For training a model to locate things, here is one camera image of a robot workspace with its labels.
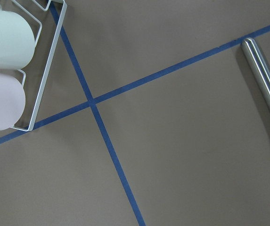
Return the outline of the steel muddler black tip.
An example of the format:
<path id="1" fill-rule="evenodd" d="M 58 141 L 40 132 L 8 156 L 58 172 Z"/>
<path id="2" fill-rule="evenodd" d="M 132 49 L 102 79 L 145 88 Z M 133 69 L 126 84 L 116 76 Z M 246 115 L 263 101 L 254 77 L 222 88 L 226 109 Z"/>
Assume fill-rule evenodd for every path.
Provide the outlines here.
<path id="1" fill-rule="evenodd" d="M 242 41 L 241 49 L 270 111 L 270 66 L 267 59 L 256 40 L 251 37 Z"/>

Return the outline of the pale pink plastic cup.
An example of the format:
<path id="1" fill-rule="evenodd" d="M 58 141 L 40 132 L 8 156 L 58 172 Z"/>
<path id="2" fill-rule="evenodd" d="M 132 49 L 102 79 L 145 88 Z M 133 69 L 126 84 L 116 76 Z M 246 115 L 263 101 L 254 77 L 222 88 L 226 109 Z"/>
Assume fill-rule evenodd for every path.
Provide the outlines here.
<path id="1" fill-rule="evenodd" d="M 25 109 L 25 92 L 13 76 L 0 73 L 0 130 L 13 127 Z"/>

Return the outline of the pale green plastic cup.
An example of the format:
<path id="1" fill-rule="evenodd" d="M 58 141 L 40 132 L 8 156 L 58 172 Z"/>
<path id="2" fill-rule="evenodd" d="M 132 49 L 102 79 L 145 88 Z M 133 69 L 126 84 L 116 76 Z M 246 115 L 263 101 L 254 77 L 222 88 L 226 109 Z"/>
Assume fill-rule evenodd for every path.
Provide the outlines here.
<path id="1" fill-rule="evenodd" d="M 28 22 L 15 12 L 0 10 L 0 69 L 26 67 L 34 51 L 34 34 Z"/>

